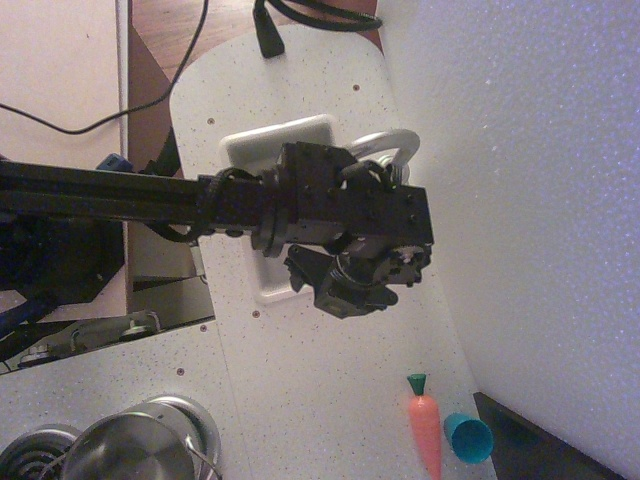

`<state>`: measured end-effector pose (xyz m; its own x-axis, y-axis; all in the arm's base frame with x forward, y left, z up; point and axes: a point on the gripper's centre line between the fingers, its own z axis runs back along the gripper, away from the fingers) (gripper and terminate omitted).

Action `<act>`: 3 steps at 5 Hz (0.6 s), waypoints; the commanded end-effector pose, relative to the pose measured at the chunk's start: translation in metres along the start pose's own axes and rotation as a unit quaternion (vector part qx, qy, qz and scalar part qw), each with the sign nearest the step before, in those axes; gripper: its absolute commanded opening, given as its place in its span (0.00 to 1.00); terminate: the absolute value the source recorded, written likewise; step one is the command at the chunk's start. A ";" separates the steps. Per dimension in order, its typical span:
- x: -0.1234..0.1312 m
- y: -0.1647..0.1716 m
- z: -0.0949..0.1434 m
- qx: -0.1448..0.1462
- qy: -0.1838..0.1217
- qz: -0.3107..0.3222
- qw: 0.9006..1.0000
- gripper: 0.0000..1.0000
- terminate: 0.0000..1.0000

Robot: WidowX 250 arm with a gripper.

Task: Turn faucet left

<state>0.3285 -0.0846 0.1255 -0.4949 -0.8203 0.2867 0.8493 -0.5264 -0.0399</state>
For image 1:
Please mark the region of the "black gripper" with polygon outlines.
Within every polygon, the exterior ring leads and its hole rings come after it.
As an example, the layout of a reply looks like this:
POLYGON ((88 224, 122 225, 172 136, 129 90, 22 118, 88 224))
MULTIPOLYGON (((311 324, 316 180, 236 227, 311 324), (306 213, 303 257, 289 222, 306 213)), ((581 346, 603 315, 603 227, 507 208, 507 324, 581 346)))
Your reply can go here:
POLYGON ((375 258, 340 254, 334 259, 300 245, 292 245, 284 261, 292 289, 314 291, 314 306, 336 318, 365 316, 398 303, 389 288, 411 288, 422 281, 431 263, 431 245, 402 245, 375 258))

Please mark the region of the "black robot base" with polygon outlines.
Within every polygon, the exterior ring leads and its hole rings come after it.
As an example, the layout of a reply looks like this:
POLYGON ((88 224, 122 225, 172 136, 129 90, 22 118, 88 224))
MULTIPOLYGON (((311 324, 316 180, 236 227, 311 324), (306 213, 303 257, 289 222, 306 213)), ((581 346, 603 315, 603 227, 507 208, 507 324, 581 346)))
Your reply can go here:
POLYGON ((2 215, 1 290, 24 301, 1 310, 1 360, 26 349, 57 308, 93 302, 124 257, 120 222, 2 215))

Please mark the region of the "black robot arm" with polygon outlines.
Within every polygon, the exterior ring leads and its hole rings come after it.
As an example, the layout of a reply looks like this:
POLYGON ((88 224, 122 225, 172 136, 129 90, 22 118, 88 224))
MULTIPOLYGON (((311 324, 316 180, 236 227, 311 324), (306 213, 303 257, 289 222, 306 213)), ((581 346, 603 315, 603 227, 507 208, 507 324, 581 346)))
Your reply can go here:
POLYGON ((294 290, 335 317, 396 304, 420 283, 434 243, 424 189, 339 147, 285 144, 259 175, 236 167, 195 180, 3 161, 5 213, 134 221, 180 243, 215 233, 249 236, 281 258, 294 290))

